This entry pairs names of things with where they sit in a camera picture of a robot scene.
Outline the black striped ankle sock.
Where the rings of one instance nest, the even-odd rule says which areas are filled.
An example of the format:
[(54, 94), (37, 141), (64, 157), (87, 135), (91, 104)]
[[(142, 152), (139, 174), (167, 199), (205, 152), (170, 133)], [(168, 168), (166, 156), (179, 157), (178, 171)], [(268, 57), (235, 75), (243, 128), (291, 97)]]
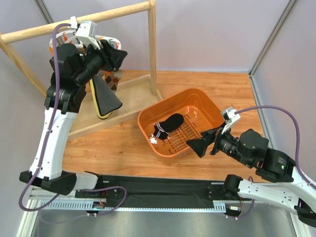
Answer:
[(173, 114), (170, 117), (168, 117), (165, 121), (159, 122), (161, 127), (166, 132), (172, 132), (176, 129), (178, 129), (184, 122), (184, 116), (181, 114)]

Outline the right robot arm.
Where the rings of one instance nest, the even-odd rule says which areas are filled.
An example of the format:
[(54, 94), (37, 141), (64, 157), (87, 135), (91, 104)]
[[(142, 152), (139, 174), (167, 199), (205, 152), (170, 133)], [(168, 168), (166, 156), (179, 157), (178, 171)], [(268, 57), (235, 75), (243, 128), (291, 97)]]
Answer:
[(221, 128), (201, 133), (200, 138), (186, 144), (198, 157), (203, 157), (213, 144), (210, 155), (223, 152), (248, 168), (265, 183), (255, 183), (237, 175), (227, 175), (223, 194), (233, 200), (254, 199), (283, 208), (298, 216), (304, 224), (316, 225), (316, 193), (312, 186), (299, 176), (295, 161), (286, 153), (268, 147), (269, 140), (249, 129), (235, 138)]

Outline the black sock yellow trim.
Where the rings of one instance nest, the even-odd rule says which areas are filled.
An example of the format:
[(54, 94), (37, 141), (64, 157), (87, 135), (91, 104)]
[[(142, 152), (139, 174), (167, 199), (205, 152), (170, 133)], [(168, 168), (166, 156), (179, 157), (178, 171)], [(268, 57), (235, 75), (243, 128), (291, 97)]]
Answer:
[(122, 107), (122, 102), (100, 75), (95, 75), (89, 84), (99, 119), (107, 119), (113, 111)]

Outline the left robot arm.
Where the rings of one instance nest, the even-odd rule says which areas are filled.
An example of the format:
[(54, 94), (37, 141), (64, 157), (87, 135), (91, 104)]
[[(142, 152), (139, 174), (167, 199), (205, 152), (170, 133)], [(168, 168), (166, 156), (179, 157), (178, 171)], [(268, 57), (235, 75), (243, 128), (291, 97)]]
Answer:
[(89, 45), (86, 54), (71, 43), (56, 48), (58, 69), (54, 70), (46, 92), (39, 148), (29, 170), (20, 173), (21, 182), (59, 195), (97, 187), (98, 174), (64, 171), (62, 163), (69, 132), (86, 96), (85, 85), (92, 78), (97, 79), (100, 70), (118, 71), (128, 55), (104, 39), (100, 43), (100, 49)]

